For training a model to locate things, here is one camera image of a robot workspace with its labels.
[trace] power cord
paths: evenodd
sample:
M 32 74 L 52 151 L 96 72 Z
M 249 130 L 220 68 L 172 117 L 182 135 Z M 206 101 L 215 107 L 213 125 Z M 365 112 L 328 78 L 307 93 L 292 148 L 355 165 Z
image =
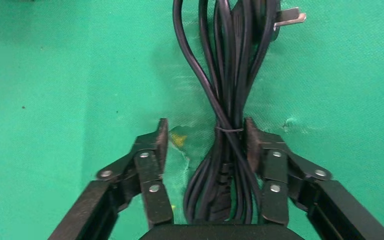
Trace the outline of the power cord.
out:
M 184 193 L 184 215 L 190 224 L 227 220 L 250 224 L 253 197 L 259 208 L 261 196 L 242 143 L 243 111 L 274 34 L 278 0 L 238 0 L 234 7 L 229 0 L 216 0 L 213 34 L 210 34 L 208 4 L 208 0 L 198 3 L 199 35 L 207 75 L 185 35 L 183 0 L 173 0 L 178 43 L 217 118 L 214 143 Z M 260 9 L 265 9 L 264 16 L 259 14 Z

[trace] green cloth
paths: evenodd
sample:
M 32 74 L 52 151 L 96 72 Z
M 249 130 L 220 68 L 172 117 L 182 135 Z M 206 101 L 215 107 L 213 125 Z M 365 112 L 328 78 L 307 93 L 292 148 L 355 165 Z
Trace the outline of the green cloth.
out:
M 183 18 L 202 61 L 197 2 Z M 384 1 L 282 6 L 308 18 L 270 46 L 246 115 L 329 169 L 384 225 Z M 95 173 L 159 118 L 174 136 L 164 183 L 181 224 L 214 114 L 179 50 L 172 0 L 0 0 L 0 239 L 46 239 Z M 289 227 L 320 239 L 292 205 Z M 111 239 L 146 231 L 136 197 Z

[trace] metal prong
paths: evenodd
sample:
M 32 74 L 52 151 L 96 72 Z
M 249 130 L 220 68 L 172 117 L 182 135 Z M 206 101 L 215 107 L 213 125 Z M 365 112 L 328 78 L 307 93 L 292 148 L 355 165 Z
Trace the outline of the metal prong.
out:
M 305 13 L 300 13 L 299 7 L 286 9 L 277 13 L 274 27 L 303 23 L 307 18 Z

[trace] bolt head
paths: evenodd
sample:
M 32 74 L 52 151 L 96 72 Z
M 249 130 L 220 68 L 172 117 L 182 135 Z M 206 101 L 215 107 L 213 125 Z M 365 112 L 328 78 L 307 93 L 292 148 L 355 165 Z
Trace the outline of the bolt head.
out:
M 326 177 L 326 175 L 327 175 L 326 172 L 322 171 L 322 170 L 315 170 L 314 172 L 315 172 L 315 174 L 317 174 L 321 177 Z
M 105 177 L 109 177 L 111 174 L 113 174 L 113 171 L 106 170 L 106 171 L 101 172 L 100 176 L 105 178 Z
M 282 153 L 280 153 L 280 152 L 278 152 L 278 151 L 274 151 L 273 152 L 273 156 L 275 156 L 275 157 L 282 157 Z
M 272 184 L 272 185 L 270 186 L 270 190 L 271 190 L 272 192 L 278 193 L 278 192 L 281 191 L 281 186 L 276 185 L 276 184 Z
M 160 190 L 160 185 L 158 185 L 158 184 L 155 184 L 155 185 L 152 185 L 152 186 L 149 187 L 149 191 L 151 193 L 158 192 L 158 190 Z
M 141 157 L 141 158 L 147 158 L 147 157 L 149 157 L 150 156 L 150 154 L 148 153 L 148 152 L 142 152 L 140 155 L 139 155 L 139 157 Z

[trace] yellow spot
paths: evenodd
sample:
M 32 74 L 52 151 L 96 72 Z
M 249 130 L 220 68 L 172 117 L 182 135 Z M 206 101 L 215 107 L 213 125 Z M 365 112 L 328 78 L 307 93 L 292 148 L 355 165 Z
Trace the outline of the yellow spot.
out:
M 173 143 L 178 148 L 183 147 L 187 137 L 188 136 L 186 136 L 186 135 L 179 135 L 177 133 L 172 133 L 171 134 L 171 138 L 173 139 Z

